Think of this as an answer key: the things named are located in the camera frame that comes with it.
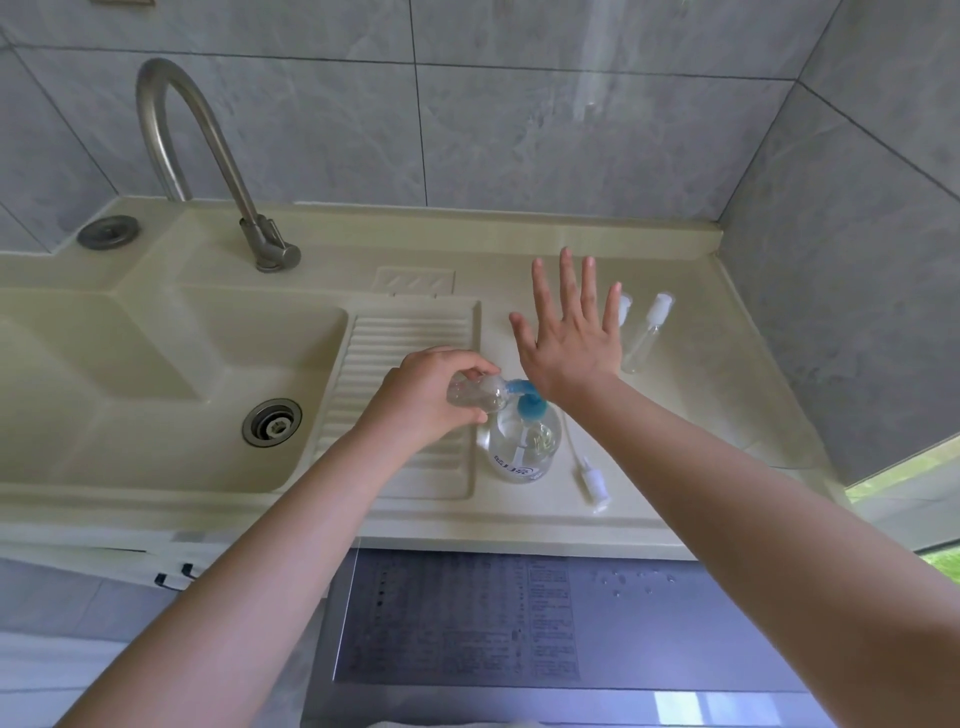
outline round metal sink plug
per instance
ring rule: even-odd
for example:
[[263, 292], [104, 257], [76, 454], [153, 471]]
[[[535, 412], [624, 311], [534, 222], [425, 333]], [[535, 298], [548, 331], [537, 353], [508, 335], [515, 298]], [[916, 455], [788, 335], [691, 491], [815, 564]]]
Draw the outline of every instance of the round metal sink plug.
[[243, 421], [243, 439], [255, 448], [272, 448], [290, 438], [303, 415], [293, 400], [267, 400], [254, 407]]
[[132, 243], [140, 223], [130, 215], [111, 215], [94, 220], [77, 233], [77, 242], [91, 251], [110, 251]]

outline faucet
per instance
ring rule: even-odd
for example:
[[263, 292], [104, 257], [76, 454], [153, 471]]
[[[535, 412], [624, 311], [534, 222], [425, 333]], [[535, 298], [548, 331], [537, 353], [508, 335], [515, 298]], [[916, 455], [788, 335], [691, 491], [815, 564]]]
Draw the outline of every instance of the faucet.
[[136, 76], [136, 113], [140, 130], [147, 144], [154, 171], [163, 184], [167, 199], [186, 202], [193, 198], [177, 161], [170, 129], [167, 127], [167, 87], [177, 90], [200, 124], [207, 145], [217, 160], [224, 180], [237, 207], [240, 208], [240, 228], [256, 260], [256, 269], [274, 273], [293, 268], [300, 262], [300, 248], [286, 242], [276, 223], [258, 214], [247, 186], [240, 176], [237, 163], [230, 153], [224, 133], [220, 130], [213, 109], [186, 71], [166, 59], [150, 59], [140, 66]]

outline dishwasher door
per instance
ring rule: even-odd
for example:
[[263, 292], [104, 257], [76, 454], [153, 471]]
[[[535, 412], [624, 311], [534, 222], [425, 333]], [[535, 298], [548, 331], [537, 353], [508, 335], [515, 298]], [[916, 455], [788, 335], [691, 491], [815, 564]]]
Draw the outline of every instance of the dishwasher door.
[[833, 725], [696, 562], [353, 550], [302, 726]]

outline beige sink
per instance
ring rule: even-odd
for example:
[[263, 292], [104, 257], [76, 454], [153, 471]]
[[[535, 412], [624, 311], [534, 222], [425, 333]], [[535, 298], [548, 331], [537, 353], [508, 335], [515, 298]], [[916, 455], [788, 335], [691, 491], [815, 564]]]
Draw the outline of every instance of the beige sink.
[[[0, 292], [0, 482], [266, 492], [304, 453], [347, 313], [322, 295], [179, 287]], [[248, 412], [302, 410], [274, 447]]]

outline printed label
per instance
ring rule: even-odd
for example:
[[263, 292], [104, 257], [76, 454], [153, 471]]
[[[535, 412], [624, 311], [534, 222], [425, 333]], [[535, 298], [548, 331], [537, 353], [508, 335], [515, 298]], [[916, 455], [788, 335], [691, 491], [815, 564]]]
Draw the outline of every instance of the printed label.
[[543, 477], [543, 474], [546, 473], [546, 470], [542, 470], [541, 468], [528, 468], [527, 466], [511, 465], [499, 455], [493, 456], [493, 462], [495, 462], [497, 465], [499, 465], [501, 468], [507, 471], [507, 473], [519, 475], [520, 477], [524, 477], [527, 480], [539, 480], [540, 478]]

